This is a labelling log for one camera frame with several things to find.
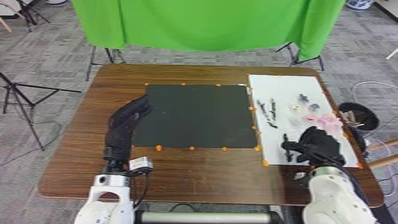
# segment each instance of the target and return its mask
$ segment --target dark green cutting mat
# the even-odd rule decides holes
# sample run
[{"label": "dark green cutting mat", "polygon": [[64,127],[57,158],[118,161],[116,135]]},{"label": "dark green cutting mat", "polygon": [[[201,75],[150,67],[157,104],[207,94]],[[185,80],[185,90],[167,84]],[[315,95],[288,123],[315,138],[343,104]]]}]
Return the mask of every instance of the dark green cutting mat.
[{"label": "dark green cutting mat", "polygon": [[135,130],[135,146],[258,145],[246,86],[151,85],[146,93],[155,109]]}]

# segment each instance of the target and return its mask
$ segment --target white paper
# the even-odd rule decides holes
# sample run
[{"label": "white paper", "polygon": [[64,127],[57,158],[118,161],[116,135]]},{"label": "white paper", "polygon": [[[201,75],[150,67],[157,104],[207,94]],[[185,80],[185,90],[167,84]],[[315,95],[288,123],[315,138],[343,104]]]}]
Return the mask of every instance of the white paper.
[{"label": "white paper", "polygon": [[[324,129],[322,124],[317,121],[308,121],[306,116],[315,114],[320,117],[324,114],[334,115],[333,107],[327,101],[327,97],[322,91],[320,83],[311,76],[276,76],[276,75],[249,75],[249,82],[253,88],[253,103],[256,107],[256,123],[260,129],[260,141],[263,148],[263,156],[270,165],[308,165],[308,163],[297,163],[295,158],[299,153],[294,152],[294,161],[286,161],[285,149],[281,148],[283,134],[288,134],[290,141],[299,141],[301,135],[311,126]],[[310,99],[310,103],[304,104],[299,101],[299,95],[304,94]],[[267,113],[272,110],[270,99],[276,101],[276,125],[278,129],[270,127],[267,118],[258,106],[258,100],[265,103]],[[320,109],[311,112],[310,105],[317,103]],[[342,154],[347,160],[347,167],[358,167],[358,156],[349,139],[343,136],[343,129],[329,133],[342,146]]]}]

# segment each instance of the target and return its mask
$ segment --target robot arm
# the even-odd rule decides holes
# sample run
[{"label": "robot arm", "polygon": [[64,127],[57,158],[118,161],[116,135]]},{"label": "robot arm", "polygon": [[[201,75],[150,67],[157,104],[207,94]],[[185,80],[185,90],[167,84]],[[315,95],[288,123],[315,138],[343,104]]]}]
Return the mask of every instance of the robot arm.
[{"label": "robot arm", "polygon": [[375,224],[370,207],[358,196],[350,177],[334,166],[311,173],[311,203],[304,209],[306,224]]},{"label": "robot arm", "polygon": [[304,209],[306,224],[375,224],[368,199],[356,177],[343,168],[345,158],[340,143],[324,130],[311,127],[299,142],[283,143],[286,151],[301,153],[297,162],[310,161],[311,203]]},{"label": "robot arm", "polygon": [[[103,159],[107,165],[96,175],[89,199],[79,212],[75,224],[132,224],[135,206],[130,200],[130,177],[151,172],[151,161],[146,158],[130,161],[132,136],[141,119],[151,112],[148,96],[134,100],[116,111],[109,121]],[[119,202],[100,201],[105,193],[118,195]]]}]

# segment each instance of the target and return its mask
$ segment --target black bowl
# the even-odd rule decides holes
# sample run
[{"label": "black bowl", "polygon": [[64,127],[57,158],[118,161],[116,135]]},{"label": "black bowl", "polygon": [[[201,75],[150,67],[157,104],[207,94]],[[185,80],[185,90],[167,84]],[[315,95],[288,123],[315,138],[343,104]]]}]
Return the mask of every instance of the black bowl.
[{"label": "black bowl", "polygon": [[372,112],[366,106],[358,103],[347,102],[340,104],[340,111],[352,111],[358,122],[365,124],[358,127],[359,130],[372,131],[377,129],[381,121],[375,113]]}]

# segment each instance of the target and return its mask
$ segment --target black glove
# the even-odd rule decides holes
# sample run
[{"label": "black glove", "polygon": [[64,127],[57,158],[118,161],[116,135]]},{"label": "black glove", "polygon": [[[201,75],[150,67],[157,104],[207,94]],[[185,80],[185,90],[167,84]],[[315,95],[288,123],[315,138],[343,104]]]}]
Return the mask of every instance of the black glove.
[{"label": "black glove", "polygon": [[116,111],[109,119],[103,159],[128,162],[132,156],[132,138],[141,119],[151,113],[148,95],[134,100]]},{"label": "black glove", "polygon": [[310,127],[302,133],[299,142],[283,142],[283,148],[286,151],[297,151],[301,153],[297,162],[310,161],[311,166],[322,165],[345,165],[345,157],[340,154],[340,143],[327,132],[317,127]]}]

